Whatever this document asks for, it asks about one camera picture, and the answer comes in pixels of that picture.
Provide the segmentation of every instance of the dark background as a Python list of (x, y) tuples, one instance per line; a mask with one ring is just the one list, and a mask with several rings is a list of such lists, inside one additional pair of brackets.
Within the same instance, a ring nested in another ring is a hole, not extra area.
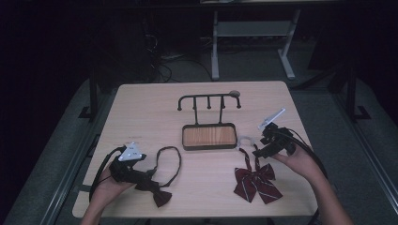
[[(83, 9), (98, 5), (96, 1), (79, 5), (71, 1), (0, 3), (0, 222), (7, 216), (73, 94), (91, 72), (99, 74), (102, 91), (121, 83), (150, 83), (150, 62), (156, 59), (145, 51), (143, 35), (148, 29), (162, 36), (165, 43), (181, 48), (181, 43), (193, 44), (211, 32), (200, 26), (212, 21), (208, 12), (162, 12), (151, 17), (149, 24), (141, 25), (139, 22), (148, 16), (146, 12), (130, 15)], [(373, 88), (395, 124), (397, 9), (396, 1), (361, 1), (330, 10), (307, 8), (302, 11), (295, 36), (319, 39), (313, 68), (330, 68), (342, 59), (354, 62), (358, 76)], [(127, 46), (131, 38), (136, 41)], [(120, 66), (126, 62), (134, 63)]]

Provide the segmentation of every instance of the striped bow tie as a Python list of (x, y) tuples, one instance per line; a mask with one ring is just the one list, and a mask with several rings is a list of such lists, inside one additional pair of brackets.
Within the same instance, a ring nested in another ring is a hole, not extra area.
[(270, 164), (260, 168), (258, 157), (255, 158), (255, 172), (252, 172), (249, 156), (245, 150), (239, 148), (239, 151), (245, 154), (246, 166), (248, 169), (235, 168), (235, 178), (237, 186), (234, 192), (248, 201), (252, 202), (255, 193), (258, 191), (265, 204), (272, 203), (280, 199), (283, 195), (269, 181), (275, 180), (275, 173)]

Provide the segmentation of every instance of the black cable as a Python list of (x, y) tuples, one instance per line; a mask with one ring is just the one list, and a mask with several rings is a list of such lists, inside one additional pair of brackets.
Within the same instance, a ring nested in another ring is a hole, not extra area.
[(96, 174), (96, 177), (94, 178), (93, 184), (91, 185), (90, 193), (89, 193), (89, 195), (88, 195), (88, 200), (89, 200), (90, 202), (91, 202), (91, 197), (93, 196), (94, 191), (96, 191), (97, 186), (100, 184), (100, 182), (103, 181), (103, 180), (102, 180), (102, 181), (99, 182), (99, 180), (100, 180), (100, 175), (102, 174), (103, 169), (105, 169), (105, 166), (106, 166), (106, 164), (107, 164), (108, 161), (109, 161), (109, 158), (110, 158), (115, 152), (117, 152), (117, 151), (123, 152), (125, 149), (126, 149), (126, 147), (118, 147), (118, 148), (114, 149), (110, 154), (106, 155), (106, 158), (105, 158), (105, 159), (102, 161), (102, 163), (100, 164), (99, 169), (98, 169), (97, 174)]

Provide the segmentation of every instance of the gray carpet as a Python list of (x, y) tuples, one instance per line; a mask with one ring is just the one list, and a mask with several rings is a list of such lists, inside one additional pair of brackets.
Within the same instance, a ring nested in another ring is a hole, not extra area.
[[(285, 78), (276, 53), (277, 46), (220, 55), (220, 82), (231, 81), (284, 81), (294, 86), (312, 78), (319, 71), (307, 69), (313, 42), (295, 42), (289, 58), (297, 78)], [(209, 82), (209, 53), (204, 53), (193, 61), (179, 60), (167, 63), (173, 71), (173, 79), (180, 82)], [(372, 120), (359, 121), (353, 125), (340, 106), (339, 99), (326, 90), (328, 79), (317, 83), (305, 91), (292, 91), (292, 97), (299, 115), (307, 130), (315, 152), (322, 159), (334, 185), (337, 195), (348, 214), (356, 224), (398, 224), (398, 217), (392, 208), (385, 191), (375, 175), (372, 163), (366, 157), (362, 144), (358, 141), (355, 128), (363, 131), (366, 140), (376, 150), (391, 181), (397, 184), (397, 127), (378, 105), (375, 97), (361, 81), (358, 82), (357, 102), (363, 105)], [(69, 104), (58, 127), (43, 151), (35, 170), (26, 182), (23, 191), (8, 215), (5, 224), (78, 224), (71, 209), (77, 197), (77, 187), (82, 183), (90, 157), (86, 157), (90, 145), (100, 134), (115, 92), (99, 95), (99, 115), (93, 123), (78, 118), (82, 107), (89, 104), (88, 82)], [(70, 187), (61, 183), (67, 177)], [(59, 190), (67, 189), (66, 195)], [(59, 203), (51, 204), (56, 196), (63, 196)], [(48, 206), (59, 206), (60, 211), (49, 210)], [(277, 225), (306, 224), (307, 217), (274, 218)], [(202, 219), (153, 219), (152, 224), (204, 224)], [(214, 224), (266, 224), (264, 218), (214, 218)], [(104, 218), (101, 224), (145, 224), (144, 219)]]

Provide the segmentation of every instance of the table leg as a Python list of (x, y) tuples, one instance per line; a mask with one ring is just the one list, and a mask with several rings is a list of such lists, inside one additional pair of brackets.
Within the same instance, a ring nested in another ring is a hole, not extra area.
[(287, 53), (289, 51), (290, 43), (292, 42), (293, 36), (295, 35), (296, 26), (297, 26), (297, 23), (298, 23), (298, 20), (299, 20), (300, 12), (301, 12), (300, 9), (297, 9), (295, 11), (295, 14), (293, 16), (293, 20), (290, 23), (289, 30), (287, 32), (286, 43), (284, 44), (283, 48), (278, 50), (279, 57), (281, 58), (284, 71), (286, 72), (286, 76), (287, 76), (287, 78), (289, 80), (294, 80), (296, 78), (296, 76), (295, 76), (295, 74), (293, 72), (293, 69), (290, 66), (289, 60), (287, 59)]
[(218, 12), (214, 12), (213, 22), (213, 52), (211, 53), (211, 79), (217, 81), (220, 78), (219, 75), (219, 57), (217, 56), (217, 23), (218, 23)]

